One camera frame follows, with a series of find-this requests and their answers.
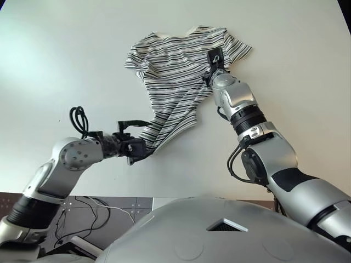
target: black robot arm segment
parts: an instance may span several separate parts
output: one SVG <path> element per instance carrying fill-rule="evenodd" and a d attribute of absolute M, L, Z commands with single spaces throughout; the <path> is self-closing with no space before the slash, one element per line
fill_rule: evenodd
<path fill-rule="evenodd" d="M 216 63 L 224 61 L 221 49 L 211 50 L 208 61 L 211 71 L 204 80 L 213 90 L 218 113 L 237 133 L 236 155 L 244 150 L 241 159 L 249 181 L 269 189 L 298 223 L 344 247 L 350 245 L 351 198 L 327 181 L 298 170 L 294 149 L 266 120 L 249 86 L 226 72 L 223 63 Z"/>

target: cable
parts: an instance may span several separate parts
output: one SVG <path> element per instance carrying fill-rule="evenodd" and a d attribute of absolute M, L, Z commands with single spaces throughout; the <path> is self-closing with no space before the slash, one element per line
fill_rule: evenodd
<path fill-rule="evenodd" d="M 62 210 L 62 213 L 61 215 L 59 216 L 59 218 L 57 219 L 57 222 L 56 222 L 56 230 L 55 230 L 55 237 L 57 240 L 59 240 L 59 235 L 58 235 L 58 231 L 59 231 L 59 223 L 60 223 L 60 220 L 62 218 L 62 216 L 65 215 L 64 217 L 64 223 L 62 225 L 65 225 L 65 221 L 66 221 L 66 210 Z"/>
<path fill-rule="evenodd" d="M 283 208 L 283 206 L 281 205 L 281 203 L 279 202 L 278 198 L 276 198 L 274 196 L 274 210 L 279 213 L 281 212 L 281 214 L 283 216 L 286 216 L 286 213 L 285 213 L 285 209 Z"/>
<path fill-rule="evenodd" d="M 242 148 L 240 147 L 240 145 L 238 145 L 235 150 L 231 153 L 231 155 L 229 156 L 228 160 L 227 160 L 227 168 L 228 171 L 230 172 L 230 175 L 233 176 L 234 178 L 238 179 L 241 182 L 246 182 L 248 184 L 254 184 L 253 181 L 251 180 L 247 180 L 247 179 L 243 179 L 239 176 L 237 176 L 235 174 L 235 172 L 233 171 L 233 162 L 235 160 L 235 158 L 239 155 L 239 153 L 242 151 Z"/>
<path fill-rule="evenodd" d="M 105 205 L 105 208 L 107 209 L 107 218 L 106 218 L 105 222 L 103 222 L 99 227 L 96 227 L 96 228 L 93 228 L 93 229 L 92 229 L 92 230 L 98 230 L 98 229 L 100 229 L 100 228 L 103 228 L 103 227 L 107 224 L 107 222 L 110 220 L 110 217 L 111 217 L 111 209 L 110 209 L 109 207 L 107 207 L 108 204 L 105 203 L 104 201 L 102 201 L 101 199 L 96 198 L 96 197 L 91 197 L 91 198 L 94 199 L 94 200 L 96 200 L 96 201 L 98 201 L 98 202 L 100 202 L 101 204 Z"/>
<path fill-rule="evenodd" d="M 90 232 L 90 231 L 93 231 L 93 230 L 98 230 L 98 229 L 103 228 L 103 227 L 108 223 L 108 221 L 110 220 L 110 217 L 111 217 L 111 209 L 108 207 L 108 204 L 107 204 L 106 202 L 102 201 L 101 199 L 96 198 L 96 197 L 91 197 L 91 199 L 94 199 L 94 200 L 100 202 L 100 203 L 103 204 L 103 206 L 107 209 L 108 215 L 107 215 L 106 220 L 105 220 L 100 226 L 98 226 L 98 227 L 90 227 L 90 228 L 83 229 L 83 230 L 80 230 L 80 231 L 77 231 L 77 232 L 68 233 L 68 234 L 66 234 L 66 235 L 64 235 L 64 236 L 62 236 L 62 237 L 60 237 L 60 238 L 59 238 L 57 235 L 55 235 L 56 238 L 57 238 L 57 241 L 56 241 L 56 243 L 54 244 L 54 248 L 56 247 L 57 244 L 62 244 L 62 239 L 65 238 L 65 237 L 67 237 L 67 236 L 76 235 L 76 234 L 82 233 L 82 232 L 84 232 L 84 231 L 89 231 L 89 232 Z"/>
<path fill-rule="evenodd" d="M 118 209 L 118 210 L 120 210 L 120 211 L 122 211 L 122 212 L 128 214 L 129 217 L 130 217 L 130 219 L 133 221 L 133 224 L 135 224 L 135 220 L 132 218 L 131 214 L 130 214 L 128 211 L 125 211 L 125 210 L 123 210 L 122 208 L 119 208 L 119 207 L 110 207 L 110 206 L 108 206 L 108 205 L 98 204 L 98 203 L 94 200 L 95 198 L 92 198 L 92 197 L 89 197 L 89 196 L 87 196 L 87 198 L 89 198 L 90 200 L 92 200 L 96 205 L 98 205 L 98 206 L 100 206 L 100 207 Z"/>
<path fill-rule="evenodd" d="M 220 107 L 217 107 L 217 113 L 218 113 L 223 119 L 225 119 L 226 121 L 228 121 L 226 115 L 224 115 L 223 113 L 220 112 Z"/>
<path fill-rule="evenodd" d="M 283 206 L 281 205 L 281 203 L 279 202 L 279 200 L 277 199 L 278 201 L 278 205 L 279 205 L 279 208 L 280 208 L 280 211 L 281 211 L 281 214 L 286 216 L 286 213 L 285 213 L 285 209 L 283 208 Z"/>
<path fill-rule="evenodd" d="M 82 134 L 82 139 L 85 139 L 89 132 L 89 122 L 82 106 L 73 107 L 70 110 L 70 120 L 73 127 Z"/>
<path fill-rule="evenodd" d="M 75 200 L 76 200 L 76 201 L 79 201 L 79 202 L 81 202 L 81 203 L 83 203 L 83 204 L 86 204 L 87 206 L 89 206 L 90 209 L 92 210 L 94 216 L 95 216 L 95 220 L 92 222 L 92 225 L 91 225 L 91 227 L 90 227 L 90 229 L 89 229 L 89 233 L 83 237 L 83 239 L 85 239 L 85 238 L 87 238 L 87 237 L 92 233 L 92 231 L 93 231 L 94 224 L 95 224 L 95 222 L 96 222 L 97 219 L 98 219 L 98 212 L 95 213 L 93 207 L 92 207 L 90 204 L 88 204 L 88 203 L 86 203 L 86 202 L 84 202 L 84 201 L 82 201 L 82 200 L 79 200 L 76 196 L 75 196 Z"/>
<path fill-rule="evenodd" d="M 62 243 L 63 243 L 62 239 L 65 238 L 65 237 L 68 237 L 68 236 L 71 236 L 71 235 L 76 235 L 76 234 L 79 234 L 79 233 L 82 233 L 82 232 L 85 232 L 85 231 L 89 231 L 89 234 L 87 234 L 87 235 L 85 235 L 85 236 L 83 237 L 83 239 L 84 239 L 84 238 L 88 237 L 88 236 L 92 233 L 93 230 L 96 230 L 96 229 L 99 229 L 99 228 L 102 227 L 102 226 L 100 226 L 100 227 L 98 227 L 98 228 L 94 228 L 94 227 L 93 227 L 94 224 L 95 224 L 95 222 L 96 222 L 97 219 L 98 219 L 98 216 L 97 216 L 97 214 L 94 212 L 93 207 L 92 207 L 90 204 L 88 204 L 88 203 L 86 203 L 86 202 L 84 202 L 84 201 L 82 201 L 82 200 L 77 199 L 76 196 L 75 196 L 75 200 L 77 200 L 77 201 L 79 201 L 79 202 L 82 202 L 82 203 L 88 205 L 88 206 L 91 208 L 91 210 L 92 210 L 92 212 L 93 212 L 93 214 L 94 214 L 95 219 L 94 219 L 94 221 L 93 221 L 93 223 L 92 223 L 92 225 L 91 225 L 90 228 L 83 229 L 83 230 L 80 230 L 80 231 L 77 231 L 77 232 L 73 232 L 73 233 L 68 233 L 68 234 L 63 235 L 63 236 L 60 237 L 60 238 L 58 237 L 57 232 L 56 232 L 56 233 L 55 233 L 55 237 L 56 237 L 57 241 L 56 241 L 55 244 L 54 244 L 54 248 L 55 248 L 58 244 L 62 244 Z"/>

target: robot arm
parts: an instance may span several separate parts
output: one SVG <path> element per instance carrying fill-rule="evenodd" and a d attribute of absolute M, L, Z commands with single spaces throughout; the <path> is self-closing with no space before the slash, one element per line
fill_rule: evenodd
<path fill-rule="evenodd" d="M 60 205 L 92 164 L 114 156 L 126 156 L 129 164 L 144 158 L 147 155 L 145 141 L 123 132 L 131 125 L 142 127 L 149 123 L 118 122 L 119 131 L 112 135 L 102 131 L 82 131 L 84 139 L 59 141 L 51 158 L 37 170 L 12 212 L 1 220 L 0 245 L 7 242 L 39 244 L 44 241 Z"/>
<path fill-rule="evenodd" d="M 294 149 L 263 112 L 249 86 L 224 70 L 220 48 L 208 53 L 210 73 L 204 76 L 213 90 L 218 113 L 237 133 L 247 176 L 244 182 L 263 185 L 279 200 L 289 217 L 346 247 L 351 242 L 351 198 L 338 188 L 297 168 Z"/>

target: white table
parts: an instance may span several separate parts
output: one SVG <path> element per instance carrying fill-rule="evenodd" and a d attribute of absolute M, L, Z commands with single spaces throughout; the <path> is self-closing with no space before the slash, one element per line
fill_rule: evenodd
<path fill-rule="evenodd" d="M 69 109 L 91 130 L 153 117 L 148 95 L 123 63 L 152 31 L 181 35 L 195 25 L 227 27 L 254 51 L 233 68 L 268 120 L 295 148 L 299 167 L 351 194 L 350 34 L 331 0 L 7 0 L 0 11 L 0 191 L 21 192 L 54 143 L 79 136 Z M 129 167 L 112 158 L 86 171 L 74 195 L 271 199 L 231 178 L 237 145 L 213 98 L 198 125 Z M 130 129 L 134 135 L 140 130 Z M 244 174 L 240 162 L 236 171 Z"/>

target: striped t-shirt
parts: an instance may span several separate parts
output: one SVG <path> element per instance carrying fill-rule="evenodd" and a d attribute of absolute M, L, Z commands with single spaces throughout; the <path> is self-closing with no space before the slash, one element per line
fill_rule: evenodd
<path fill-rule="evenodd" d="M 226 69 L 251 50 L 225 28 L 209 26 L 194 27 L 183 37 L 152 33 L 132 46 L 124 66 L 144 82 L 154 111 L 152 125 L 140 135 L 149 150 L 196 125 L 196 107 L 212 93 L 202 80 L 210 69 L 207 52 L 217 47 Z"/>

